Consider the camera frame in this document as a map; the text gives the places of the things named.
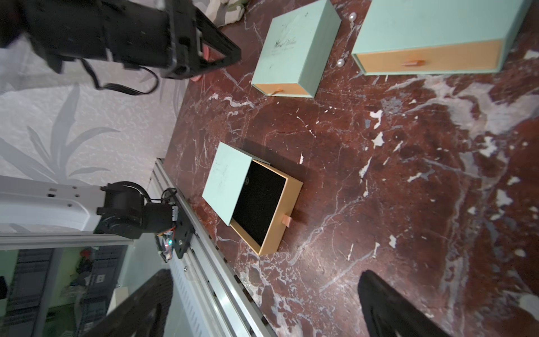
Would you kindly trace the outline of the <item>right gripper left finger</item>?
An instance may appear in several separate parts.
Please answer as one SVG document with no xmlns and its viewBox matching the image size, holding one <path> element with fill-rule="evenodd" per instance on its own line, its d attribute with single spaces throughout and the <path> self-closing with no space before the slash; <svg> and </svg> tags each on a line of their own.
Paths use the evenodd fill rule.
<svg viewBox="0 0 539 337">
<path fill-rule="evenodd" d="M 86 336 L 162 337 L 173 298 L 173 277 L 162 269 L 124 300 Z"/>
</svg>

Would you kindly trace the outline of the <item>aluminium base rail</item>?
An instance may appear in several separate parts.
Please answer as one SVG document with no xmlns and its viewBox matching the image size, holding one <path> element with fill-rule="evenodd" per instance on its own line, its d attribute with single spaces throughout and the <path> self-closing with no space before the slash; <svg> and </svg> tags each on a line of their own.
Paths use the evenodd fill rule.
<svg viewBox="0 0 539 337">
<path fill-rule="evenodd" d="M 240 278 L 180 190 L 173 196 L 194 228 L 182 258 L 169 262 L 193 336 L 275 336 Z"/>
</svg>

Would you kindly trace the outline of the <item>mint drawer jewelry box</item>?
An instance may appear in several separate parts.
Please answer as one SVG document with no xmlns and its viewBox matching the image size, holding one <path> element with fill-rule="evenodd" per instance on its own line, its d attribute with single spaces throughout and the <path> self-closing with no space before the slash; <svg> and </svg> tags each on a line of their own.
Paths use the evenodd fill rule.
<svg viewBox="0 0 539 337">
<path fill-rule="evenodd" d="M 531 1 L 372 1 L 352 49 L 365 75 L 503 68 Z"/>
</svg>

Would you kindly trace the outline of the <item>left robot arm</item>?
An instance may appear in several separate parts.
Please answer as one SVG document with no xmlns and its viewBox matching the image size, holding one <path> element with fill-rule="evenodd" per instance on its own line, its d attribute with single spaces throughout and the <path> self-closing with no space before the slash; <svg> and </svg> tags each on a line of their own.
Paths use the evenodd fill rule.
<svg viewBox="0 0 539 337">
<path fill-rule="evenodd" d="M 63 71 L 64 63 L 79 61 L 98 91 L 141 96 L 143 92 L 135 88 L 101 83 L 91 61 L 142 70 L 156 82 L 195 80 L 240 60 L 240 48 L 220 28 L 239 21 L 244 11 L 244 2 L 232 1 L 210 1 L 206 10 L 191 1 L 166 1 L 162 9 L 132 1 L 3 1 L 1 47 L 26 36 L 55 73 Z M 17 148 L 1 144 L 1 156 L 25 174 L 1 178 L 1 227 L 74 230 L 136 240 L 144 233 L 168 233 L 184 226 L 188 218 L 173 189 L 153 199 L 130 181 L 79 186 L 72 179 L 60 180 L 70 156 L 102 132 L 95 128 L 68 139 L 77 96 L 73 90 L 65 101 L 49 150 L 36 134 L 30 136 L 42 157 L 36 166 L 31 167 Z"/>
</svg>

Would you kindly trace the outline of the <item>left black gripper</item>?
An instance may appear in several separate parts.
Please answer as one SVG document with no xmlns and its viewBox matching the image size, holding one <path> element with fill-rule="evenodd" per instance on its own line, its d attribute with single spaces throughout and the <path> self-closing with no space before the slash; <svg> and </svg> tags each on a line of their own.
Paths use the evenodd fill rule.
<svg viewBox="0 0 539 337">
<path fill-rule="evenodd" d="M 182 79 L 190 69 L 197 77 L 241 60 L 240 47 L 191 1 L 165 1 L 163 9 L 132 1 L 2 1 L 1 47 L 21 37 L 57 74 L 65 62 L 100 60 Z M 205 47 L 222 58 L 207 60 Z"/>
</svg>

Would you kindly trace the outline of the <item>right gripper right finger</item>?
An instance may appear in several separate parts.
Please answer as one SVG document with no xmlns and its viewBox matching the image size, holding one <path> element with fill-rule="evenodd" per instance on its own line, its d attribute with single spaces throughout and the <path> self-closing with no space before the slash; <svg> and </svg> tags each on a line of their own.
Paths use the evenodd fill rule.
<svg viewBox="0 0 539 337">
<path fill-rule="evenodd" d="M 372 270 L 357 290 L 370 336 L 449 336 Z"/>
</svg>

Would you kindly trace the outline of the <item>beige gardening gloves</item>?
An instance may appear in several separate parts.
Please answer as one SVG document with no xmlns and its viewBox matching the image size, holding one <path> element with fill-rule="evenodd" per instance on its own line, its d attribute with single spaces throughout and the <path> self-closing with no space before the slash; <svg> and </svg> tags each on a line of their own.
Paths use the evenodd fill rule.
<svg viewBox="0 0 539 337">
<path fill-rule="evenodd" d="M 249 0 L 194 0 L 193 4 L 218 28 L 240 21 Z"/>
</svg>

